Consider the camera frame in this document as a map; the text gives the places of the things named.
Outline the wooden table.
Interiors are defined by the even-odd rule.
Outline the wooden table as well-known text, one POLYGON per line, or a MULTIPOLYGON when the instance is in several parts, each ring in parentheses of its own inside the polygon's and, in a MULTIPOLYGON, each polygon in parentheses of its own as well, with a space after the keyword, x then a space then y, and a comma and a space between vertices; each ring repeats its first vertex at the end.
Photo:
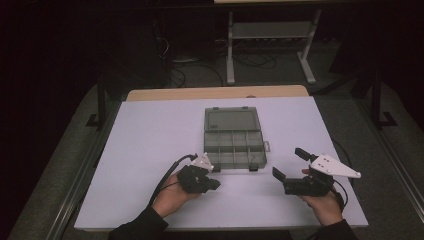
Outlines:
POLYGON ((232 86, 132 90, 127 96, 127 101, 307 97, 308 95, 307 89, 302 85, 232 86))

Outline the person's right hand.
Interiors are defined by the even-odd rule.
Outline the person's right hand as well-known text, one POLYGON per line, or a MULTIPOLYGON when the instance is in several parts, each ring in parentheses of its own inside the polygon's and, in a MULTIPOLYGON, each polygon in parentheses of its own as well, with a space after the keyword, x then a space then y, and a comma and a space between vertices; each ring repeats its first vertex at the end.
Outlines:
POLYGON ((338 198, 332 191, 321 197, 299 195, 299 198, 312 209, 315 217, 322 226, 329 226, 343 220, 338 198))

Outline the white metal desk frame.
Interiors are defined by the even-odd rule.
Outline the white metal desk frame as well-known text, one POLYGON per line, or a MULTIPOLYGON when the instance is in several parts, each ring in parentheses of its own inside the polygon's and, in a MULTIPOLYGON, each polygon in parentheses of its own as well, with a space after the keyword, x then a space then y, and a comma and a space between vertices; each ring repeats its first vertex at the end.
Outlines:
POLYGON ((226 79, 229 85, 235 84, 233 41, 248 39, 305 39, 306 43, 302 51, 297 53, 299 63, 302 67, 308 84, 315 84, 316 79, 308 63, 308 54, 318 27, 322 10, 314 11, 310 21, 291 22, 253 22, 238 23, 233 20, 233 13, 228 17, 227 57, 226 57, 226 79))

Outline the person's left hand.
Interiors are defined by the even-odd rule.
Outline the person's left hand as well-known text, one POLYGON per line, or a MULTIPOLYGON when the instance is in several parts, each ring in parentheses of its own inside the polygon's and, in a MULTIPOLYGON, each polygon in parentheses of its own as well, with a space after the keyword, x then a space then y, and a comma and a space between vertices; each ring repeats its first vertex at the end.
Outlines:
POLYGON ((185 192, 177 175, 173 174, 165 181, 151 207, 161 218, 165 218, 178 211, 186 202, 198 197, 198 193, 185 192))

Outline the grey plastic organizer box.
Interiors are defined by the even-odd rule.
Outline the grey plastic organizer box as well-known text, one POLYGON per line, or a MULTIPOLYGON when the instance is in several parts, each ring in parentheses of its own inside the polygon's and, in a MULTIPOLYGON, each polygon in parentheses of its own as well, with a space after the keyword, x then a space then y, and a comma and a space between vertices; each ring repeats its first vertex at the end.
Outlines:
POLYGON ((258 171, 267 164, 265 142, 255 107, 213 107, 205 110, 204 151, 214 166, 258 171))

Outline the aluminium frame rail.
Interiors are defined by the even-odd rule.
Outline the aluminium frame rail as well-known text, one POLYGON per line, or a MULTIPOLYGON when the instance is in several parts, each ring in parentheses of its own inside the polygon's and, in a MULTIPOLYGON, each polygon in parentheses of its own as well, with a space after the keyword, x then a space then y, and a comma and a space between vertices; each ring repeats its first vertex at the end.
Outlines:
POLYGON ((53 221, 48 227, 44 240, 61 240, 63 234, 77 212, 95 172, 96 164, 102 154, 113 122, 121 106, 119 101, 107 101, 102 126, 88 126, 97 105, 81 105, 52 159, 52 170, 48 173, 51 181, 56 183, 59 205, 53 213, 53 221))
POLYGON ((407 169, 402 163, 401 157, 396 153, 394 147, 390 143, 383 130, 379 128, 378 124, 375 124, 371 120, 366 104, 361 100, 355 100, 355 105, 359 109, 359 112, 361 113, 368 127, 377 138, 380 146, 383 148, 385 154, 387 155, 388 161, 394 168, 395 176, 398 178, 400 185, 411 202, 413 208, 415 209, 416 214, 424 224, 424 195, 420 192, 417 185, 409 175, 407 169))

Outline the black metal stand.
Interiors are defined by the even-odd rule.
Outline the black metal stand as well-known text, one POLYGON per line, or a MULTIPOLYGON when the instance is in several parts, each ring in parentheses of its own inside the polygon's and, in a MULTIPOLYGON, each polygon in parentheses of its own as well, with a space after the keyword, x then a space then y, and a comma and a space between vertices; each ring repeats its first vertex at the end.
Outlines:
POLYGON ((386 126, 396 126, 397 123, 389 112, 381 111, 382 81, 377 70, 373 73, 371 87, 371 120, 378 130, 386 126))
POLYGON ((91 114, 88 121, 86 122, 87 127, 95 127, 97 131, 100 131, 106 122, 106 89, 104 77, 102 75, 97 79, 97 113, 91 114))

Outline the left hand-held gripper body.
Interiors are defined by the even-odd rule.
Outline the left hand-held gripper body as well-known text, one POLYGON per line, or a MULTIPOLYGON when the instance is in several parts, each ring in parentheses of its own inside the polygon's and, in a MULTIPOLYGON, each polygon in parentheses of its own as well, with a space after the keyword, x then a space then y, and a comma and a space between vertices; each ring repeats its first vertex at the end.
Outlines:
POLYGON ((210 180, 208 174, 214 169, 208 156, 204 153, 197 156, 190 165, 184 166, 178 173, 177 178, 182 188, 187 193, 201 193, 202 187, 207 187, 210 180))

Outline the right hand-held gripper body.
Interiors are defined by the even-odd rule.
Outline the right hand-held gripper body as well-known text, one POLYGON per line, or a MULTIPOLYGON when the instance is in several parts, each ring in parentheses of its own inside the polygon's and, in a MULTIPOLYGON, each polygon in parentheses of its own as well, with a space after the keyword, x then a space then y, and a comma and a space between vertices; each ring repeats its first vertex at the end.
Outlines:
POLYGON ((309 173, 303 178, 287 178, 283 182, 287 195, 321 197, 333 189, 334 176, 360 178, 361 173, 335 158, 322 154, 311 154, 309 173))

